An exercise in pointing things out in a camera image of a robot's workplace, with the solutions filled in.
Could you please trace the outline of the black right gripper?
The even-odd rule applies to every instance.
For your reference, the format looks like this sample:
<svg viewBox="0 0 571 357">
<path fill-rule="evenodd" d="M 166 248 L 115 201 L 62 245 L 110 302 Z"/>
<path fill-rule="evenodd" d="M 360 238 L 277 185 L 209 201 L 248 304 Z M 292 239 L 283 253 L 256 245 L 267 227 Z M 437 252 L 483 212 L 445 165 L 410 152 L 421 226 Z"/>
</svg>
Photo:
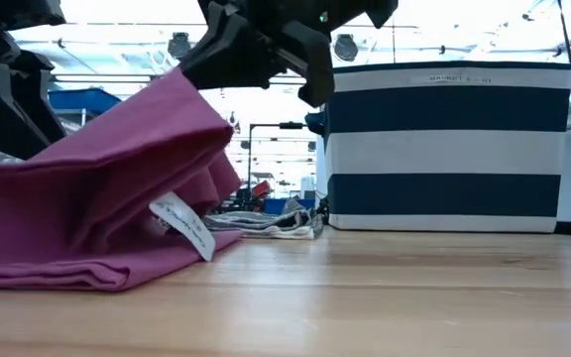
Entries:
<svg viewBox="0 0 571 357">
<path fill-rule="evenodd" d="M 235 13 L 207 15 L 211 3 Z M 198 0 L 208 29 L 179 67 L 197 89 L 266 89 L 272 77 L 289 68 L 305 79 L 298 97 L 319 107 L 334 92 L 334 76 L 329 40 L 316 30 L 336 30 L 362 14 L 380 29 L 398 5 L 399 0 Z M 259 28 L 288 22 L 284 25 L 285 65 L 245 18 Z"/>
</svg>

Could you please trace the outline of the magenta towel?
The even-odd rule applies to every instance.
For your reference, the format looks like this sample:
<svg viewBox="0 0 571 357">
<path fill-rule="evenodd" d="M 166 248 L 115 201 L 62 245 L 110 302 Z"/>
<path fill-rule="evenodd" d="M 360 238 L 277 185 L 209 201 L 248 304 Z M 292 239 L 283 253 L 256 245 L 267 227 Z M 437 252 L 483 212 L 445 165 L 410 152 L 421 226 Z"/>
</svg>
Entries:
<svg viewBox="0 0 571 357">
<path fill-rule="evenodd" d="M 239 188 L 232 127 L 180 70 L 22 163 L 0 164 L 0 289 L 119 292 L 200 256 L 160 231 L 157 199 L 196 224 Z"/>
</svg>

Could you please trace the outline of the grey checked towel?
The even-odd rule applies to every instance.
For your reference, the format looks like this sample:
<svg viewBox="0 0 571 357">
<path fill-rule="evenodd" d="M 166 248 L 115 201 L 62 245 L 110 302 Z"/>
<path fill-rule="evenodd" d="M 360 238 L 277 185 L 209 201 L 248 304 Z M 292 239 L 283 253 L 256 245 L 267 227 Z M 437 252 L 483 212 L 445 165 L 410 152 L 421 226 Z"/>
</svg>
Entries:
<svg viewBox="0 0 571 357">
<path fill-rule="evenodd" d="M 203 222 L 211 231 L 240 230 L 243 238 L 314 240 L 323 230 L 323 218 L 313 208 L 289 198 L 280 214 L 232 211 L 207 215 Z"/>
</svg>

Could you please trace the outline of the blue storage bin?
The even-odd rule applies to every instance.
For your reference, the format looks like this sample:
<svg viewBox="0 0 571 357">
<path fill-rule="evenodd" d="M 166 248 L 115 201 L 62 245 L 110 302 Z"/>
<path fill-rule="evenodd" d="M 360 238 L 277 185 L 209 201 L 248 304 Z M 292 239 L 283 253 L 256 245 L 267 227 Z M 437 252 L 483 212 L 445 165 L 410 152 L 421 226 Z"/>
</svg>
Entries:
<svg viewBox="0 0 571 357">
<path fill-rule="evenodd" d="M 103 114 L 121 102 L 101 88 L 49 91 L 48 99 L 56 110 L 85 109 L 94 114 Z"/>
</svg>

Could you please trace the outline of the blue crate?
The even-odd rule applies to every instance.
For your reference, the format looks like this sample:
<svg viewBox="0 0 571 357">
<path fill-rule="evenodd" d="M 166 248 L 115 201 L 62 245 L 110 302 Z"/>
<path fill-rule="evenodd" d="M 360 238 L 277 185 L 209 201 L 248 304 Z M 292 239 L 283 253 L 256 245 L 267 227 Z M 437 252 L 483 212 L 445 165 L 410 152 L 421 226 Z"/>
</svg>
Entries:
<svg viewBox="0 0 571 357">
<path fill-rule="evenodd" d="M 281 214 L 289 201 L 290 198 L 266 198 L 264 200 L 264 212 L 267 214 Z M 294 198 L 293 201 L 296 201 L 306 209 L 315 207 L 315 200 L 312 198 Z"/>
</svg>

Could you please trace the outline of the navy white striped basket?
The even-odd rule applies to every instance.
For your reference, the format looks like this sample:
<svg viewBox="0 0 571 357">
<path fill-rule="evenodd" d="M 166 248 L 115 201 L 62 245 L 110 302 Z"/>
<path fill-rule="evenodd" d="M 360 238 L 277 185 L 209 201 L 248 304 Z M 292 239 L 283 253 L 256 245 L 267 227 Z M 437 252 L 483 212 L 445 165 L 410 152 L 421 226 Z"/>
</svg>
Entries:
<svg viewBox="0 0 571 357">
<path fill-rule="evenodd" d="M 334 80 L 322 113 L 333 227 L 554 230 L 569 64 L 357 65 Z"/>
</svg>

